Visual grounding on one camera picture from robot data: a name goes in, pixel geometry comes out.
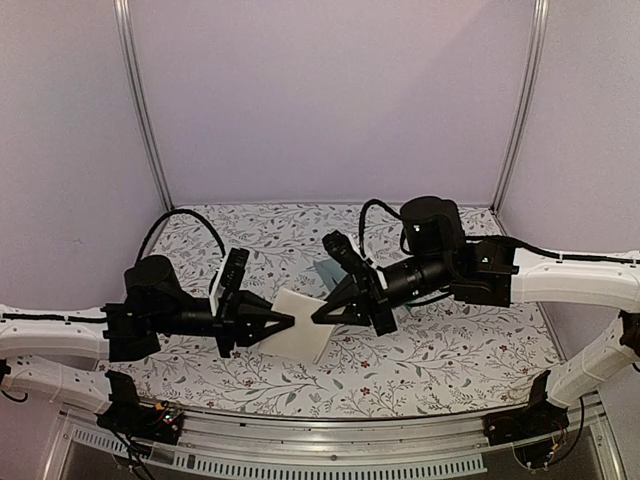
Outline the teal blue envelope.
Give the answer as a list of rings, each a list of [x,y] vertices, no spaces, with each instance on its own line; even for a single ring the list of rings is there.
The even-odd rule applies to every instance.
[[[333,291],[346,277],[346,272],[333,259],[314,261],[313,267],[329,292]]]

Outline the beige letter paper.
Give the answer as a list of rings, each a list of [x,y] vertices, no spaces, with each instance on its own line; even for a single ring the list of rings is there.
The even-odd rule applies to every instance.
[[[294,317],[294,325],[262,341],[258,351],[303,363],[317,364],[329,345],[334,325],[318,325],[311,315],[325,302],[289,289],[281,289],[273,303],[276,313]]]

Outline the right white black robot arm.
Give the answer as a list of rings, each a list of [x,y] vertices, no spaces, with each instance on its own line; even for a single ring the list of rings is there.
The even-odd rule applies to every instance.
[[[396,331],[392,311],[434,294],[466,304],[509,307],[522,303],[574,303],[614,308],[603,333],[565,364],[532,383],[517,427],[537,436],[567,409],[639,359],[639,260],[633,254],[554,252],[500,235],[465,234],[457,204],[422,196],[392,216],[402,224],[405,259],[377,267],[364,240],[334,231],[325,251],[346,277],[311,316],[316,324],[371,326]]]

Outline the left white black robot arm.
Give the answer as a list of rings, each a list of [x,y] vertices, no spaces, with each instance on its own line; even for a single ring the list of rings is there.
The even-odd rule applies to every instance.
[[[89,372],[62,363],[78,357],[110,363],[143,360],[161,349],[162,336],[212,338],[227,358],[295,324],[270,302],[241,289],[245,252],[224,260],[207,297],[182,289],[171,261],[152,255],[125,272],[126,297],[87,310],[1,308],[1,390],[32,390],[89,411],[109,412],[128,434],[148,426],[133,380],[118,372]]]

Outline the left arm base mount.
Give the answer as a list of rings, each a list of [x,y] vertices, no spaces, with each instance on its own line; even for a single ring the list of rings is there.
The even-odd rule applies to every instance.
[[[184,411],[166,404],[145,406],[114,402],[97,415],[97,425],[124,436],[176,445],[182,433]]]

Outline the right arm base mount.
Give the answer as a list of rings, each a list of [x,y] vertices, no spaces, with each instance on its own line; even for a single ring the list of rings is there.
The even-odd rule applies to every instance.
[[[569,426],[568,410],[555,406],[521,407],[485,415],[483,434],[491,446],[551,434]]]

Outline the front aluminium rail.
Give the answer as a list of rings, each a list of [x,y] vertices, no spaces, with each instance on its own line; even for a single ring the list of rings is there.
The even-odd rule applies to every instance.
[[[312,419],[188,409],[174,445],[128,440],[64,408],[47,479],[627,479],[597,394],[562,432],[493,445],[481,411]]]

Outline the left aluminium frame post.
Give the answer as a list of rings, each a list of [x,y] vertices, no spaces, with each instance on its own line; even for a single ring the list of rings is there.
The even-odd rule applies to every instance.
[[[128,78],[134,112],[145,150],[147,163],[149,165],[152,180],[162,208],[165,211],[170,211],[174,208],[174,202],[165,169],[162,164],[144,91],[142,72],[134,39],[130,2],[127,0],[115,0],[113,2],[113,6],[125,73]]]

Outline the aluminium frame post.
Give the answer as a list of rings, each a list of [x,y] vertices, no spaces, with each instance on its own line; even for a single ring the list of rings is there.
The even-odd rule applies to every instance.
[[[113,6],[125,73],[128,78],[134,112],[145,150],[147,163],[149,165],[152,180],[162,208],[165,211],[170,211],[174,208],[174,202],[165,169],[162,164],[144,91],[142,72],[134,39],[130,2],[127,0],[115,0],[113,2]]]
[[[536,0],[533,3],[531,32],[527,47],[525,69],[515,116],[506,146],[503,165],[498,176],[498,183],[493,195],[491,210],[496,217],[500,216],[509,191],[511,180],[516,169],[519,151],[525,135],[527,120],[535,94],[536,81],[543,56],[549,15],[549,1]]]

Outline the right aluminium frame post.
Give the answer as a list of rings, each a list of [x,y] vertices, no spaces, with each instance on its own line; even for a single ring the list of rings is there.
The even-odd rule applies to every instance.
[[[549,1],[536,0],[533,3],[531,32],[527,47],[525,69],[515,116],[506,146],[503,165],[498,176],[498,183],[493,195],[491,210],[496,217],[500,216],[509,191],[511,180],[516,169],[519,151],[525,135],[527,120],[535,94],[536,81],[543,56],[549,15]]]

